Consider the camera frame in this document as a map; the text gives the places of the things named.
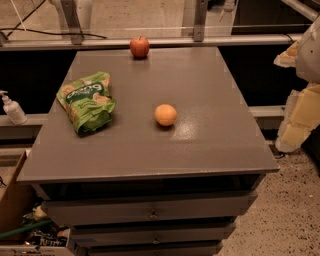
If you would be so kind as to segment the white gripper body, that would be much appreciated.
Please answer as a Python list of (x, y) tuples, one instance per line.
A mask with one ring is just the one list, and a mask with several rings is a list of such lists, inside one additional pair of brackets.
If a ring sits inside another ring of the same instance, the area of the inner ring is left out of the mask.
[(296, 74), (311, 83), (320, 83), (320, 16), (302, 35), (296, 55)]

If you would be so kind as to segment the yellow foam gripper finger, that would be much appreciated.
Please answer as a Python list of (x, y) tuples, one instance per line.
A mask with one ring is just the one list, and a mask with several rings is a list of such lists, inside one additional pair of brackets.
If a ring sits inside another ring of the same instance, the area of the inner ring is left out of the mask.
[(294, 42), (285, 51), (277, 55), (273, 63), (284, 68), (295, 67), (298, 44), (298, 41)]
[(320, 84), (309, 83), (301, 92), (292, 90), (287, 98), (275, 146), (293, 152), (320, 125)]

